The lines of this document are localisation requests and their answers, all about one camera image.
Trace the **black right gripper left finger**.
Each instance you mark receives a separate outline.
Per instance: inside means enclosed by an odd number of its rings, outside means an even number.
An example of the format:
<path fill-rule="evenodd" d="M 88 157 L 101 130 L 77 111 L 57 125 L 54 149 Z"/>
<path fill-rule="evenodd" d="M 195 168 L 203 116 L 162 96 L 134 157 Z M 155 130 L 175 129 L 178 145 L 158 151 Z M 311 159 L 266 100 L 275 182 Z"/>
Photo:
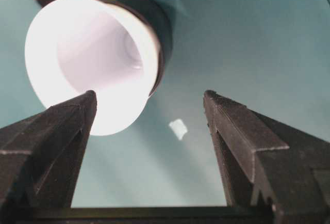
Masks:
<path fill-rule="evenodd" d="M 1 208 L 71 206 L 96 106 L 90 90 L 1 129 Z"/>

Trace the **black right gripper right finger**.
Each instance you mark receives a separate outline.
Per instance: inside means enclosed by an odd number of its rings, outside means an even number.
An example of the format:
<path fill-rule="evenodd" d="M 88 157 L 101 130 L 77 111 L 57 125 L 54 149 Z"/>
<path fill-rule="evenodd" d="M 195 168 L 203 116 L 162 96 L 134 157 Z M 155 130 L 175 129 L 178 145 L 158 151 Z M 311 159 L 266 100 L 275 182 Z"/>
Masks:
<path fill-rule="evenodd" d="M 207 90 L 204 112 L 226 203 L 274 223 L 329 223 L 329 143 Z"/>

